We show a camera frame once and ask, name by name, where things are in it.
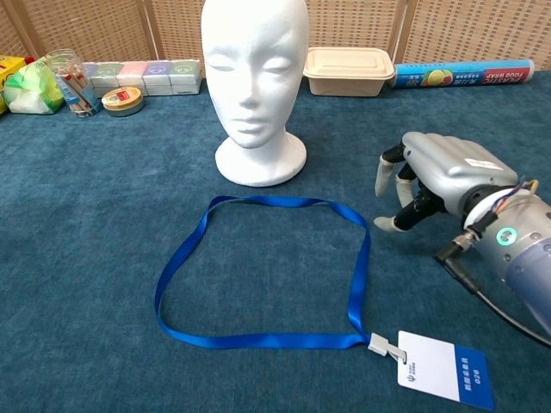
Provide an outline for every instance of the lanyard strap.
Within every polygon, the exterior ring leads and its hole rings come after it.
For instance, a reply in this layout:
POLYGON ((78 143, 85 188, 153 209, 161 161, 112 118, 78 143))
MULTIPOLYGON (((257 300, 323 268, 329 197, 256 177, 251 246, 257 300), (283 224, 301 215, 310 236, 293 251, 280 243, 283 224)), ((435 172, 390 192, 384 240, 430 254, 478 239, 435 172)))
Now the lanyard strap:
POLYGON ((356 211, 328 200, 319 200, 315 198, 301 197, 282 197, 282 196, 217 196, 214 198, 207 211, 203 214, 199 225, 193 233, 180 245, 172 258, 166 264, 161 274, 157 291, 155 292, 155 314, 161 329, 169 336, 182 342, 193 344, 203 348, 329 348, 345 349, 363 343, 368 345, 369 349, 378 354, 386 355, 390 353, 395 359, 398 357, 405 359, 405 355, 400 353, 399 348, 388 344, 388 340, 377 336, 375 333, 368 333, 362 327, 362 308, 363 298, 366 293, 368 283, 368 261, 369 247, 371 239, 369 236, 368 225, 365 219, 356 211), (268 207, 283 208, 302 208, 317 204, 328 205, 337 215, 347 219, 354 224, 365 229, 365 238, 358 254, 354 275, 350 285, 350 295, 348 301, 348 318, 356 330, 355 334, 309 334, 309 333, 262 333, 262 334, 244 334, 239 336, 193 336, 181 331, 173 330, 164 322, 160 315, 161 300, 163 293, 176 271, 186 262, 199 244, 207 230, 208 217, 210 213, 220 204, 231 201, 243 201, 264 205, 268 207))

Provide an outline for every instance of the green light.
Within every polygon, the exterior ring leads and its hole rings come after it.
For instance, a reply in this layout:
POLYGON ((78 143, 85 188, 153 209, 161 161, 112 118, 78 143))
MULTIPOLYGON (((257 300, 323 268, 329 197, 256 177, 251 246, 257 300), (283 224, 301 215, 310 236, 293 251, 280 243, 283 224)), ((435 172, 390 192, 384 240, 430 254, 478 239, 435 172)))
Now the green light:
POLYGON ((511 228, 510 226, 506 226, 505 228, 502 228, 498 231, 496 239, 498 240, 498 244, 503 247, 511 245, 512 243, 517 241, 517 230, 511 228))

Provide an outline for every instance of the lanyard clip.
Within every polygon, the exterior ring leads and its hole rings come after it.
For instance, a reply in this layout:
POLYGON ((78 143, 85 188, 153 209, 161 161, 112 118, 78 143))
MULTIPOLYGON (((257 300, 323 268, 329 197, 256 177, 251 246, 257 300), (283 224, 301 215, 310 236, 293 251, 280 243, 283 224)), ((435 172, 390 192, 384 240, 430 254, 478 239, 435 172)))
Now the lanyard clip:
POLYGON ((390 356, 396 361, 402 360, 402 363, 407 363, 407 353, 404 350, 393 346, 385 337, 381 337, 375 333, 371 333, 371 340, 369 340, 368 349, 382 355, 383 357, 390 354, 390 356))

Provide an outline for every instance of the glass jar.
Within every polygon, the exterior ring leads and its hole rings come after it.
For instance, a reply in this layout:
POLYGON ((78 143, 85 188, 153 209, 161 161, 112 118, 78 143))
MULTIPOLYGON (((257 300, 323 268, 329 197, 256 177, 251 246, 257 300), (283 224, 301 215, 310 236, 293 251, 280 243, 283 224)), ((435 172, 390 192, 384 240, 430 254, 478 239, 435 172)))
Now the glass jar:
POLYGON ((46 55, 46 64, 55 75, 61 93, 71 111, 78 117, 97 113, 101 103, 83 67, 82 60, 71 49, 59 49, 46 55))

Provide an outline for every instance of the beige plastic container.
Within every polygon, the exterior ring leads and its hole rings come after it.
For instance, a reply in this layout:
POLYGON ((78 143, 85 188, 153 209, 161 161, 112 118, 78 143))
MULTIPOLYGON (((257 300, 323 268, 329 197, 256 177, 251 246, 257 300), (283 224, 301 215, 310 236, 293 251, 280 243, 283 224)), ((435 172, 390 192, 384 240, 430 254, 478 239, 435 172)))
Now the beige plastic container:
POLYGON ((394 76, 388 53, 371 47, 310 47, 304 69, 319 96, 377 96, 394 76))

